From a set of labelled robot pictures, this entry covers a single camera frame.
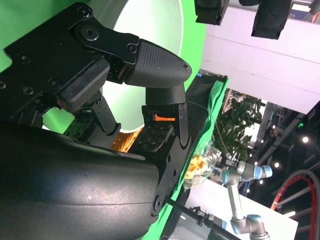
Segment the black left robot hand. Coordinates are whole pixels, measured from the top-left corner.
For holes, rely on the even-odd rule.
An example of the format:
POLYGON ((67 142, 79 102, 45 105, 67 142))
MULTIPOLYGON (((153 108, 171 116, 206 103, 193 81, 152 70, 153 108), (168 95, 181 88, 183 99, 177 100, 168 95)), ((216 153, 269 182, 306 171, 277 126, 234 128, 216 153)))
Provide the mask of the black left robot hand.
MULTIPOLYGON (((243 7, 257 6, 253 37, 274 39, 280 37, 292 8, 291 0, 239 0, 243 7)), ((229 6, 228 0, 195 0, 196 22, 219 26, 229 6)))

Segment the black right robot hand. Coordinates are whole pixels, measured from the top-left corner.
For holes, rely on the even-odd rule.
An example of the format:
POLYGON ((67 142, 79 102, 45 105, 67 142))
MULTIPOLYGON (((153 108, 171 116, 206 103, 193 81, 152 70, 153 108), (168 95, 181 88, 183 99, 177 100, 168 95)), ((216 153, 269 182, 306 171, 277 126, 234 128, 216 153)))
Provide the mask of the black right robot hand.
POLYGON ((0 74, 0 237, 136 240, 158 220, 191 139, 179 56, 104 27, 76 2, 5 48, 0 74), (105 82, 145 88, 128 152, 105 82))

